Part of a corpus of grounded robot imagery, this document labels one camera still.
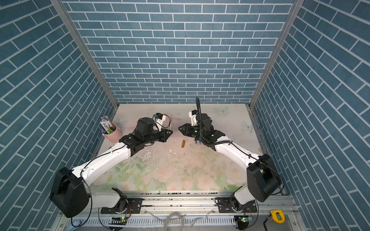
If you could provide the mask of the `brown pen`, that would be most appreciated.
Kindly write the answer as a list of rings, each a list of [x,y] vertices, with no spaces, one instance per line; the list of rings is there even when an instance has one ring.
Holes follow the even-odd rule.
[[[169,129],[172,130],[172,123],[173,123],[173,117],[172,115],[170,116],[170,124],[169,124]]]

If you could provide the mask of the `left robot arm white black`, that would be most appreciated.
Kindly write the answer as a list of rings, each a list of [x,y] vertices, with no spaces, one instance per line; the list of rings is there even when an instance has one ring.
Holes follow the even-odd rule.
[[[96,193],[90,185],[118,163],[157,141],[166,142],[173,131],[164,126],[167,114],[157,113],[152,118],[143,117],[137,122],[134,131],[122,136],[105,153],[94,159],[69,169],[61,168],[55,175],[50,192],[52,203],[67,217],[80,214],[87,206],[108,208],[115,213],[127,211],[127,196],[118,188],[108,193]]]

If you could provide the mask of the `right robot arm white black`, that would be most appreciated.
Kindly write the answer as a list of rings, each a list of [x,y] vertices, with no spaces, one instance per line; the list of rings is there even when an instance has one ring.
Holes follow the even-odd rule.
[[[190,118],[191,123],[178,128],[184,136],[201,141],[246,171],[246,185],[238,188],[230,196],[230,204],[236,211],[245,208],[249,202],[266,201],[282,185],[282,178],[269,155],[261,156],[242,148],[223,132],[216,130],[207,114],[194,114]]]

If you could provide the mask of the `pink pen holder cup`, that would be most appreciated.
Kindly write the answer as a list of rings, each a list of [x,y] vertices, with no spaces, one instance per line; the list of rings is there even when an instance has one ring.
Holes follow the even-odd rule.
[[[101,130],[102,135],[111,143],[118,143],[123,137],[120,128],[113,123],[113,128],[115,129],[112,133],[108,134],[104,129]]]

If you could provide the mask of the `box in pen cup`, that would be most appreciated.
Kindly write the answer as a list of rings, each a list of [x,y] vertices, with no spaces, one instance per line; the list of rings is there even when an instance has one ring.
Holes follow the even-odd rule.
[[[104,131],[104,134],[112,134],[115,131],[115,128],[108,116],[101,117],[100,124]]]

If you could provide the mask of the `yellow tape measure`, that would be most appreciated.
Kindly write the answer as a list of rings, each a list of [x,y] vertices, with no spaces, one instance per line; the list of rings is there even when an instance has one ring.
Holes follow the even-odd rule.
[[[270,212],[272,220],[277,224],[283,224],[285,222],[285,215],[283,210],[272,210]]]

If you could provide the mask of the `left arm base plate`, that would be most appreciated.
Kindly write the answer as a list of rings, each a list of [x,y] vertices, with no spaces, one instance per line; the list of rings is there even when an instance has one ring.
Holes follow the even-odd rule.
[[[119,200],[113,208],[101,208],[102,214],[139,214],[141,211],[142,198],[127,198]]]

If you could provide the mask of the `aluminium rail frame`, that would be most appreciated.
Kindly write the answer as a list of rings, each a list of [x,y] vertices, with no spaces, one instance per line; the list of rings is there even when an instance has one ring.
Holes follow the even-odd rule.
[[[293,198],[288,195],[271,196],[265,202],[257,202],[256,213],[219,213],[214,199],[230,197],[228,193],[131,193],[128,198],[142,198],[139,214],[102,214],[101,209],[89,212],[85,209],[73,219],[59,215],[53,231],[102,230],[185,230],[206,226],[232,230],[273,230],[270,212],[283,210],[285,222],[280,230],[304,231],[303,220]]]

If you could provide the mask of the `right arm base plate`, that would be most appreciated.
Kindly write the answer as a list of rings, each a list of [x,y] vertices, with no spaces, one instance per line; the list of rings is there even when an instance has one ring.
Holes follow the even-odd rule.
[[[235,198],[216,197],[214,199],[219,213],[256,213],[257,204],[252,200],[242,205]]]

